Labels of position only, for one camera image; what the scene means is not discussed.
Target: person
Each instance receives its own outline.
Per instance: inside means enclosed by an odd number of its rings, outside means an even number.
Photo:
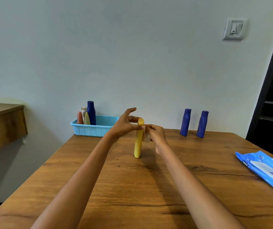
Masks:
[[[131,124],[137,123],[139,119],[130,116],[135,110],[136,108],[127,109],[104,135],[86,161],[35,221],[32,229],[77,228],[113,143],[130,131],[144,129],[144,126]],[[156,153],[165,161],[198,229],[245,228],[174,154],[167,144],[164,129],[157,125],[145,126],[155,143]]]

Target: hand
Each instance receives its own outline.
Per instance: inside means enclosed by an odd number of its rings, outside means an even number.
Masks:
[[[109,130],[108,134],[111,134],[115,140],[121,136],[131,132],[133,130],[141,130],[145,127],[143,125],[133,125],[131,123],[137,123],[140,117],[130,116],[131,112],[134,112],[137,108],[128,108],[114,126]]]
[[[150,134],[151,140],[156,145],[157,154],[161,155],[160,147],[163,145],[168,145],[166,141],[166,136],[164,132],[164,128],[157,125],[145,125],[145,132]]]

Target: blue package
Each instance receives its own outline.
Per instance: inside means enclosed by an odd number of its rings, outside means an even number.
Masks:
[[[262,151],[250,154],[235,152],[235,154],[249,169],[273,187],[273,158]]]

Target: blue plastic packaging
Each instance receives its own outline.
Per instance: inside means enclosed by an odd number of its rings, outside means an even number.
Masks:
[[[96,116],[97,125],[80,125],[77,120],[71,122],[74,133],[80,136],[104,136],[117,122],[118,117]]]
[[[197,136],[200,138],[204,137],[204,133],[206,132],[207,122],[208,122],[208,111],[202,111],[201,117],[199,120],[198,130],[197,130]]]
[[[90,124],[96,125],[96,112],[95,112],[93,101],[88,101],[87,113],[89,115]]]
[[[249,169],[273,187],[273,158],[262,151],[250,154],[235,152],[235,154]]]
[[[192,111],[192,109],[190,109],[190,108],[186,108],[185,111],[184,111],[182,124],[181,124],[181,130],[180,130],[180,134],[182,136],[187,136],[188,135],[188,126],[190,124],[191,111]]]

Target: light switch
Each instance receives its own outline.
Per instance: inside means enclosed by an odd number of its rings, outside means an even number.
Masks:
[[[228,18],[224,31],[224,39],[242,40],[245,36],[247,22],[248,19],[244,18]]]

